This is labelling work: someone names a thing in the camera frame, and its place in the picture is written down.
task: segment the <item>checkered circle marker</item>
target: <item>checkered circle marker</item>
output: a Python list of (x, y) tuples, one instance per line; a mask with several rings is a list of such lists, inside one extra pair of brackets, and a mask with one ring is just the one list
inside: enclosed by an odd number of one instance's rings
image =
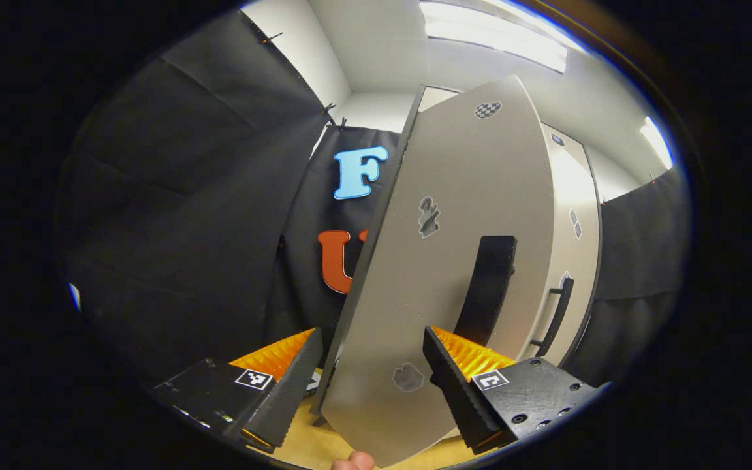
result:
[(501, 101), (478, 104), (475, 107), (475, 116), (477, 116), (478, 119), (489, 119), (495, 115), (495, 113), (498, 113), (499, 109), (501, 109)]

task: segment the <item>human hand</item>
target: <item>human hand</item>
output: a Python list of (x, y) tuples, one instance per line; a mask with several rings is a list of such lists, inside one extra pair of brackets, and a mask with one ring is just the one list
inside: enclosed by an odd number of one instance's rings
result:
[(337, 459), (332, 462), (332, 470), (373, 470), (375, 462), (366, 452), (353, 452), (347, 460)]

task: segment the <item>ceiling light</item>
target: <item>ceiling light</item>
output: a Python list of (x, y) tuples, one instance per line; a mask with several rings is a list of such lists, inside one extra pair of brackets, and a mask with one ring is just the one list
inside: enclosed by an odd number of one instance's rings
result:
[(505, 19), (448, 3), (420, 2), (430, 38), (469, 42), (514, 54), (564, 72), (567, 48)]
[(650, 117), (646, 116), (646, 124), (640, 128), (640, 133), (648, 140), (648, 145), (656, 152), (657, 157), (663, 162), (663, 166), (668, 170), (672, 168), (672, 156), (669, 154), (669, 148), (666, 146), (666, 140), (663, 140), (663, 135), (660, 130), (654, 125), (654, 121)]
[(515, 15), (516, 17), (519, 17), (526, 23), (531, 24), (533, 27), (536, 27), (537, 29), (540, 29), (551, 38), (556, 39), (556, 41), (560, 42), (560, 44), (564, 44), (568, 48), (572, 48), (572, 50), (585, 52), (582, 46), (577, 44), (577, 42), (571, 39), (570, 36), (567, 36), (564, 33), (562, 33), (561, 30), (558, 29), (558, 27), (556, 27), (556, 25), (546, 20), (545, 18), (541, 18), (540, 16), (538, 16), (534, 12), (531, 12), (530, 10), (516, 6), (512, 3), (509, 3), (507, 2), (507, 0), (483, 0), (483, 1), (486, 3), (489, 3), (490, 5), (500, 8), (501, 10), (504, 10), (505, 12), (512, 13), (513, 15)]

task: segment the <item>blue letter f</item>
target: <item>blue letter f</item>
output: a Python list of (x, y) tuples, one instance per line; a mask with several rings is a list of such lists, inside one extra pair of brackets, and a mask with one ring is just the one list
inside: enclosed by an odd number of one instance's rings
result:
[(352, 199), (353, 197), (367, 196), (370, 187), (362, 182), (362, 176), (368, 180), (376, 181), (379, 177), (379, 164), (373, 158), (368, 158), (362, 164), (362, 158), (376, 157), (381, 161), (388, 160), (388, 151), (382, 146), (358, 149), (358, 151), (343, 151), (335, 154), (338, 167), (341, 169), (338, 189), (332, 194), (336, 199)]

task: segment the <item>black fabric backdrop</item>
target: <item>black fabric backdrop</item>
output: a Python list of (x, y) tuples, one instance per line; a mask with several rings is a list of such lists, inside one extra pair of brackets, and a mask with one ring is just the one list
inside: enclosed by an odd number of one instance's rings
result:
[[(326, 354), (347, 295), (333, 291), (324, 283), (317, 236), (328, 230), (350, 234), (350, 241), (344, 246), (344, 272), (352, 277), (363, 246), (358, 233), (370, 229), (384, 184), (394, 181), (399, 170), (401, 155), (396, 152), (399, 141), (400, 134), (395, 132), (358, 127), (326, 128), (292, 203), (275, 258), (263, 326), (266, 344), (319, 326)], [(370, 194), (334, 199), (332, 193), (338, 188), (340, 174), (335, 154), (373, 146), (387, 149), (388, 160), (379, 161), (379, 178), (367, 183)]]
[(689, 187), (677, 167), (600, 206), (603, 250), (591, 319), (566, 369), (615, 381), (672, 313), (690, 242)]
[(240, 11), (151, 60), (81, 128), (57, 227), (84, 313), (150, 383), (262, 346), (322, 104)]

